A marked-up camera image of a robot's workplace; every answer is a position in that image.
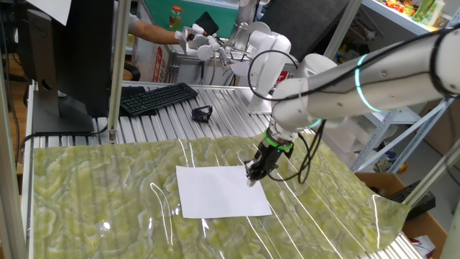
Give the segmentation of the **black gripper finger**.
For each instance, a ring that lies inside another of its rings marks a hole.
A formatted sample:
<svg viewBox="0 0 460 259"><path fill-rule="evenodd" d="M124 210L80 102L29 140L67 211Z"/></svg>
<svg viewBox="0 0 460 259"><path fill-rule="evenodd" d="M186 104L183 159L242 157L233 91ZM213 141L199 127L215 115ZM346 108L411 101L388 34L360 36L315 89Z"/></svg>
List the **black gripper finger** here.
<svg viewBox="0 0 460 259"><path fill-rule="evenodd" d="M257 182L257 174L255 173L255 161L247 161L245 163L245 169L247 172L248 185L253 186Z"/></svg>
<svg viewBox="0 0 460 259"><path fill-rule="evenodd" d="M277 169L277 165L265 168L261 165L254 165L252 167L252 185L268 176L274 169Z"/></svg>

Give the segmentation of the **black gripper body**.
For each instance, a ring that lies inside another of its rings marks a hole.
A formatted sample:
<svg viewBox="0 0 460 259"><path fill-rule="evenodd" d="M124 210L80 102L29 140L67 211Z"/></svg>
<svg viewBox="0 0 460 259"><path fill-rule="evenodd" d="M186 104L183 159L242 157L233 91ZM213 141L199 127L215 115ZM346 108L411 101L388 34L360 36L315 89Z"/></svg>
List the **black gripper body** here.
<svg viewBox="0 0 460 259"><path fill-rule="evenodd" d="M289 145L272 145L262 140L254 156L253 169L274 169L276 162L283 153L289 153Z"/></svg>

